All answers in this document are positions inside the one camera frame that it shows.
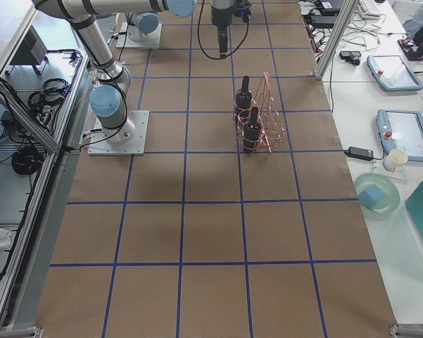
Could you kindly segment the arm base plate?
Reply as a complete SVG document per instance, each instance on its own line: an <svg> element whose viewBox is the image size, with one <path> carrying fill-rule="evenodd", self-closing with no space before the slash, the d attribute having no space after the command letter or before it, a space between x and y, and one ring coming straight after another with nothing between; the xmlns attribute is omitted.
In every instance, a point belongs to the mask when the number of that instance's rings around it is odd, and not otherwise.
<svg viewBox="0 0 423 338"><path fill-rule="evenodd" d="M117 134L112 130L103 130L96 118L94 127L99 131L92 135L87 153L90 156L143 155L149 115L149 111L128 111L127 121Z"/></svg>
<svg viewBox="0 0 423 338"><path fill-rule="evenodd" d="M160 36L162 22L151 33L145 34L136 27L131 26L127 29L127 23L123 22L116 47L118 49L158 49L160 46Z"/></svg>

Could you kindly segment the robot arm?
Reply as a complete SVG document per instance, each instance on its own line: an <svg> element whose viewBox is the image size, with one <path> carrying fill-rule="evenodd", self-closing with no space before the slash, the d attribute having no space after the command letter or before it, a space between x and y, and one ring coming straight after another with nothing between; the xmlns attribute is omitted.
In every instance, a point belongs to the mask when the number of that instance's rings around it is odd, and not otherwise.
<svg viewBox="0 0 423 338"><path fill-rule="evenodd" d="M133 37L149 35L155 32L160 25L158 14L162 11L170 11L172 14L185 18L191 16L196 8L196 1L152 1L153 7L148 10L129 12L125 14L127 29ZM217 42L219 56L213 57L204 52L210 60L225 60L234 52L228 51L228 32L233 18L242 19L246 27L251 19L250 1L211 1L210 2L211 23L217 29Z"/></svg>
<svg viewBox="0 0 423 338"><path fill-rule="evenodd" d="M89 105L100 121L103 141L112 145L128 143L137 131L130 120L127 92L131 84L129 70L117 61L96 22L98 15L134 13L156 17L169 11L185 18L191 16L195 1L34 1L42 13L69 22L86 49L96 70L99 86L93 89Z"/></svg>

